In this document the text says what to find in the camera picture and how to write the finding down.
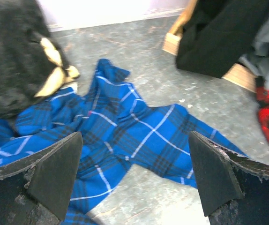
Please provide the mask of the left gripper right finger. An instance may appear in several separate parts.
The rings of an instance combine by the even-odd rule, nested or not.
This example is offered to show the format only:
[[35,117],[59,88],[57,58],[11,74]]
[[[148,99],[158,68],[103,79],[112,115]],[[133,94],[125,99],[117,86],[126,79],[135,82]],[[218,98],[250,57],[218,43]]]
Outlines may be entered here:
[[197,132],[189,148],[203,213],[212,225],[269,225],[269,165]]

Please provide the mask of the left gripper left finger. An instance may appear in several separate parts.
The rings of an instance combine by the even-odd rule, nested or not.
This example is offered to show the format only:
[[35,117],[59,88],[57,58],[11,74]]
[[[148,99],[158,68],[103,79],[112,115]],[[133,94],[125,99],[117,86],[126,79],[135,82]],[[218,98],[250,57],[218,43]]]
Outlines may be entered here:
[[74,132],[0,167],[0,225],[58,225],[65,219],[80,156]]

